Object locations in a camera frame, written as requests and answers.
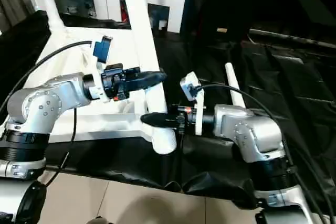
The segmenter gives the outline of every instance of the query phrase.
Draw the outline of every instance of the black fabric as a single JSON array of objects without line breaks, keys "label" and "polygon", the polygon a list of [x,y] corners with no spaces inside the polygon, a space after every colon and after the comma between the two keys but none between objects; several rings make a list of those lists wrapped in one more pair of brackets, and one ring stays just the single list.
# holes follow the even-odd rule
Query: black fabric
[{"label": "black fabric", "polygon": [[[35,15],[33,23],[28,20],[26,24],[21,23],[22,27],[16,34],[29,34],[31,29],[32,33],[41,34],[40,37],[25,36],[25,43],[20,44],[10,34],[12,31],[5,34],[12,38],[7,43],[2,42],[0,36],[1,52],[9,54],[13,45],[20,45],[16,69],[27,64],[25,60],[28,59],[33,64],[49,36],[46,17]],[[67,15],[62,18],[67,24]],[[168,104],[189,105],[179,86],[180,79],[189,71],[194,70],[205,82],[225,83],[224,64],[232,61],[241,89],[264,103],[279,120],[299,173],[317,196],[322,211],[327,213],[327,208],[304,162],[307,157],[312,158],[310,165],[323,180],[323,187],[336,210],[336,89],[333,83],[336,58],[246,43],[193,47],[169,33],[156,36],[154,40],[160,66],[168,74],[164,83]],[[33,54],[34,48],[40,50]],[[13,62],[8,60],[8,66],[12,65]],[[14,81],[9,81],[13,72],[7,72],[11,69],[8,66],[2,68],[1,80],[10,87]],[[205,93],[208,109],[217,103],[231,104],[225,90],[209,89]],[[249,108],[263,114],[251,101],[245,101]],[[248,167],[239,158],[237,147],[232,142],[186,135],[178,146],[183,148],[160,156],[154,152],[151,143],[139,137],[76,142],[64,172],[231,199],[243,208],[256,207]],[[49,145],[46,152],[49,169],[57,168],[67,148],[68,143]]]}]

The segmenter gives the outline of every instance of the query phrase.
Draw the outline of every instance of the white stand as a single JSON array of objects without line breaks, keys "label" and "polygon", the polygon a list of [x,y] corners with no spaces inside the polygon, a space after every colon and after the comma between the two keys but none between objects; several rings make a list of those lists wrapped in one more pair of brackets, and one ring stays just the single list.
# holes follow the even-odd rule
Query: white stand
[{"label": "white stand", "polygon": [[[122,63],[124,68],[140,66],[142,71],[159,71],[158,59],[144,0],[126,0],[132,30],[65,27],[54,0],[44,0],[49,18],[51,37],[38,60],[59,47],[80,40],[100,41],[102,36],[112,37],[107,64]],[[25,87],[38,86],[50,78],[74,72],[90,73],[88,57],[91,49],[81,46],[69,49],[45,63],[32,73]],[[144,125],[140,116],[147,112],[166,112],[163,86],[131,92],[121,102],[93,101],[78,109],[76,141],[103,138],[141,136],[153,143],[159,154],[175,150],[176,139],[172,129],[154,129]],[[73,112],[65,112],[56,122],[50,142],[70,140]]]}]

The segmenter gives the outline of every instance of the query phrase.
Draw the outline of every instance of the beige floor tile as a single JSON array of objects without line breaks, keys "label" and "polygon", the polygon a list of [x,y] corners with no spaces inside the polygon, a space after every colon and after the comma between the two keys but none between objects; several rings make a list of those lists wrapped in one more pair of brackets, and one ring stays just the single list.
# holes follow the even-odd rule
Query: beige floor tile
[{"label": "beige floor tile", "polygon": [[206,198],[206,224],[256,224],[255,214],[260,210],[241,210],[231,201]]},{"label": "beige floor tile", "polygon": [[[45,172],[40,181],[52,174]],[[48,188],[39,224],[86,224],[97,216],[107,185],[107,180],[59,174]]]},{"label": "beige floor tile", "polygon": [[115,224],[205,224],[203,197],[110,182],[99,215]]}]

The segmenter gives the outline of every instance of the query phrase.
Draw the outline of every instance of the red object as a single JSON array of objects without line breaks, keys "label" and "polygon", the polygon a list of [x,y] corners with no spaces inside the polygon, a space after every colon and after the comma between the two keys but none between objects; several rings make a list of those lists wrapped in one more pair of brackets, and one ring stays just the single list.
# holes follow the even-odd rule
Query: red object
[{"label": "red object", "polygon": [[191,107],[185,107],[184,111],[187,113],[187,114],[190,114],[193,110]]}]

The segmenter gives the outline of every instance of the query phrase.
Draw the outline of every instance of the silver robotic arm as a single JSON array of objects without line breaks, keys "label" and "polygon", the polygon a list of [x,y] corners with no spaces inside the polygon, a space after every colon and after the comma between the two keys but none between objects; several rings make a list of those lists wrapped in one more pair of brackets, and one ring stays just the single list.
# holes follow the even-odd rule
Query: silver robotic arm
[{"label": "silver robotic arm", "polygon": [[123,70],[116,64],[106,67],[99,86],[91,74],[74,73],[15,92],[7,104],[9,119],[0,139],[0,224],[38,222],[46,186],[37,178],[46,166],[50,133],[63,112],[89,105],[102,92],[109,99],[126,99],[130,91],[154,86],[165,77],[163,72]]},{"label": "silver robotic arm", "polygon": [[60,76],[15,92],[0,141],[0,223],[37,223],[46,187],[36,179],[55,121],[68,109],[86,106],[82,73]]},{"label": "silver robotic arm", "polygon": [[203,111],[204,92],[199,92],[201,85],[196,75],[189,73],[180,84],[186,97],[196,101],[197,106],[177,106],[172,114],[146,114],[141,117],[142,122],[176,128],[181,133],[195,127],[196,135],[200,135],[203,126],[217,137],[232,140],[248,164],[258,206],[264,208],[256,216],[258,223],[313,224],[301,186],[288,163],[278,124],[242,106],[216,105],[214,113],[207,114]]},{"label": "silver robotic arm", "polygon": [[257,215],[260,223],[314,223],[301,186],[290,171],[276,122],[239,106],[216,105],[213,134],[234,141],[248,163],[254,195],[266,210]]}]

